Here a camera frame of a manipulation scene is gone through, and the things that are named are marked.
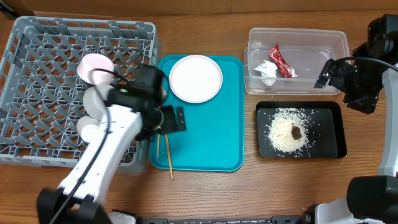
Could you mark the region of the wooden chopstick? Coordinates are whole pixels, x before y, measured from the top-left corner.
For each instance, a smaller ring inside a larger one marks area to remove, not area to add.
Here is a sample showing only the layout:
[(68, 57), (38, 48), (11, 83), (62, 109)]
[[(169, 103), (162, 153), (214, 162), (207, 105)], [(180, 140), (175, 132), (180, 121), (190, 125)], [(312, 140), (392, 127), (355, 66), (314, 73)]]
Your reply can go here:
[(157, 158), (159, 158), (160, 138), (161, 138), (161, 136), (158, 134), (158, 135), (157, 135)]
[(169, 135), (165, 135), (165, 143), (166, 143), (166, 150), (167, 150), (167, 157), (169, 162), (169, 171), (170, 171), (170, 178), (174, 179), (173, 169), (172, 169), (172, 159), (171, 159), (171, 152), (170, 152), (170, 144), (169, 144)]

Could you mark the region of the red snack wrapper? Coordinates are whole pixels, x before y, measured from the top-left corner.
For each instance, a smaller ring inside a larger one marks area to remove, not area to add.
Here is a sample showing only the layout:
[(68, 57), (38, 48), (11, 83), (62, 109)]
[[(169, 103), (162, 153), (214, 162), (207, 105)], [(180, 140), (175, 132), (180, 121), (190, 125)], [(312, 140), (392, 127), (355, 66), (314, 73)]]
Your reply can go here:
[(283, 58), (278, 45), (270, 49), (269, 56), (273, 59), (281, 73), (285, 78), (296, 78), (297, 74), (293, 67), (291, 67)]

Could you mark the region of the white napkin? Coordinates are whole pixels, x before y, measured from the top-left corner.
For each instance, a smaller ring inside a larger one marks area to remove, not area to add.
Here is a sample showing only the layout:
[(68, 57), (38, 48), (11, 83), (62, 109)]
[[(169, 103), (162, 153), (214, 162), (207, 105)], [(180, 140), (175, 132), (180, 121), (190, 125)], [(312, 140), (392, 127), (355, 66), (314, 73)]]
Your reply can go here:
[(268, 60), (263, 62), (254, 68), (255, 71), (261, 74), (262, 82), (267, 86), (272, 86), (277, 78), (278, 67), (275, 63)]

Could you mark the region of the brown food scrap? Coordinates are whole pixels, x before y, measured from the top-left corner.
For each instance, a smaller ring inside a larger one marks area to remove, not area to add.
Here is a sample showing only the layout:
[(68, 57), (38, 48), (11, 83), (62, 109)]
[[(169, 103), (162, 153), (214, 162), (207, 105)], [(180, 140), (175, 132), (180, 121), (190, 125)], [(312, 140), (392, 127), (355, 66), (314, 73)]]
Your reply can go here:
[(301, 129), (297, 126), (292, 127), (291, 133), (294, 140), (299, 140), (302, 138)]

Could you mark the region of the grey round bowl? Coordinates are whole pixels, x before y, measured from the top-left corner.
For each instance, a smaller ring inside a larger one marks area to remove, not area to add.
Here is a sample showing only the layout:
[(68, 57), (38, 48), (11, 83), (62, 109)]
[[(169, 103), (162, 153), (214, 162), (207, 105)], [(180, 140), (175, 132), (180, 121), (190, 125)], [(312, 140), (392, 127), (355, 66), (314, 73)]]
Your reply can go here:
[(87, 89), (83, 95), (83, 106), (85, 111), (94, 119), (100, 121), (105, 113), (103, 100), (114, 87), (111, 85), (93, 86)]

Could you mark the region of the white paper cup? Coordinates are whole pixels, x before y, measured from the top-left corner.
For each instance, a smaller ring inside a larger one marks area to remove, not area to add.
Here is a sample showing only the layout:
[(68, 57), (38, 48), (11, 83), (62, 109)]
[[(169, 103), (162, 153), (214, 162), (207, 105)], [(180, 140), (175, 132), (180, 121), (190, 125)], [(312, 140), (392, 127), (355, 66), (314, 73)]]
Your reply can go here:
[(92, 140), (101, 136), (99, 129), (100, 122), (91, 116), (80, 118), (76, 124), (76, 129), (84, 142), (90, 143)]

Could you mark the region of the rice grains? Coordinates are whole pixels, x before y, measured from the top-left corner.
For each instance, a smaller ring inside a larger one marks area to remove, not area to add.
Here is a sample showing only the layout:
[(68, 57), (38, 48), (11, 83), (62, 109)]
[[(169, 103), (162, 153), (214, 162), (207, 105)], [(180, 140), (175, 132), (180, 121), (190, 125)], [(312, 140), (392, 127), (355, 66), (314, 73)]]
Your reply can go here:
[[(269, 115), (271, 123), (266, 125), (266, 138), (278, 156), (303, 156), (306, 149), (315, 145), (315, 140), (310, 139), (310, 128), (313, 125), (311, 114), (312, 111), (306, 114), (304, 109), (277, 108), (273, 115)], [(301, 139), (293, 139), (293, 126), (301, 129)]]

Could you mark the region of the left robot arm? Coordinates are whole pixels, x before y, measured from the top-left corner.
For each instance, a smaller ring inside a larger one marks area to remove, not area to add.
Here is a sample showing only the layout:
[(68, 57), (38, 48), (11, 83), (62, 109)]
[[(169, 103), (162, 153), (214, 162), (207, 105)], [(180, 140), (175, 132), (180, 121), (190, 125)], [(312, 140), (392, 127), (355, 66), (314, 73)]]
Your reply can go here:
[(134, 80), (117, 84), (100, 101), (104, 116), (99, 137), (90, 141), (78, 164), (55, 190), (37, 197), (40, 223), (137, 223), (128, 212), (103, 208), (110, 183), (132, 141), (186, 130), (183, 108), (164, 105), (167, 75), (143, 65)]

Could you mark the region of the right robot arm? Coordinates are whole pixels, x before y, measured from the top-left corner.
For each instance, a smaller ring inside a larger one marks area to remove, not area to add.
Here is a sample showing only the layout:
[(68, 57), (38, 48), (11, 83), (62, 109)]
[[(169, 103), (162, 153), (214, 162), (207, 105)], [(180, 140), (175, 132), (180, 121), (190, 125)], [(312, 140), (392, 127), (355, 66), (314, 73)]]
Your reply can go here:
[(367, 40), (349, 57), (329, 59), (315, 88), (343, 92), (350, 109), (372, 114), (385, 102), (384, 148), (376, 175), (353, 178), (346, 195), (308, 207), (301, 223), (397, 223), (397, 15), (371, 21)]

